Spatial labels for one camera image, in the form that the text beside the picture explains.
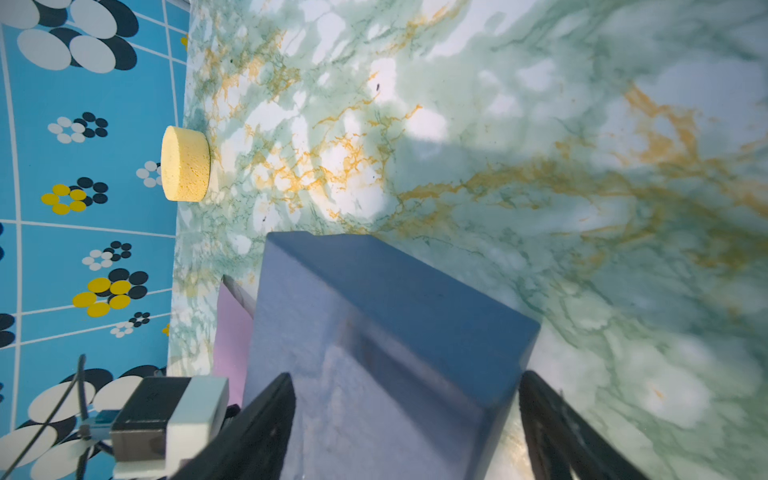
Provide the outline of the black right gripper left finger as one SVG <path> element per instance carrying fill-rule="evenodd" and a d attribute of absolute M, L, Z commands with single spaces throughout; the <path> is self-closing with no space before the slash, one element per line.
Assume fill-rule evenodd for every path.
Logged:
<path fill-rule="evenodd" d="M 175 479 L 278 479 L 296 410 L 289 373 L 279 374 Z"/>

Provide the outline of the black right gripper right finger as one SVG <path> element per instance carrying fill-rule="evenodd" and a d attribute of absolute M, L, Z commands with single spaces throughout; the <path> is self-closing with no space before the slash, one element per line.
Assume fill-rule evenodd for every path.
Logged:
<path fill-rule="evenodd" d="M 536 372 L 523 373 L 518 397 L 536 479 L 647 479 Z"/>

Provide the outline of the purple wrapping paper sheet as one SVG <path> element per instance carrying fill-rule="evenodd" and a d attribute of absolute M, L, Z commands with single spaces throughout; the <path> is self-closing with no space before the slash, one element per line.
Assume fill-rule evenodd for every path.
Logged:
<path fill-rule="evenodd" d="M 212 374 L 226 377 L 229 404 L 242 407 L 253 332 L 255 300 L 235 280 L 223 275 L 216 307 Z"/>

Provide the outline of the dark blue gift box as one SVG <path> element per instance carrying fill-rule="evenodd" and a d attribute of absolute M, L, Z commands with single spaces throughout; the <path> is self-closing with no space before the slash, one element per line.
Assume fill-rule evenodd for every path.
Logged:
<path fill-rule="evenodd" d="M 539 330 L 375 237 L 272 232 L 245 396 L 292 378 L 285 479 L 482 479 Z"/>

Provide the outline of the yellow round sponge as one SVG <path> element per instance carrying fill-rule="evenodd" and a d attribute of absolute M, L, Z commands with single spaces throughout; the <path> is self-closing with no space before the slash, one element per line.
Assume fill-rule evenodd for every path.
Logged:
<path fill-rule="evenodd" d="M 175 202 L 200 202 L 208 191 L 210 148 L 199 131 L 168 126 L 161 146 L 164 194 Z"/>

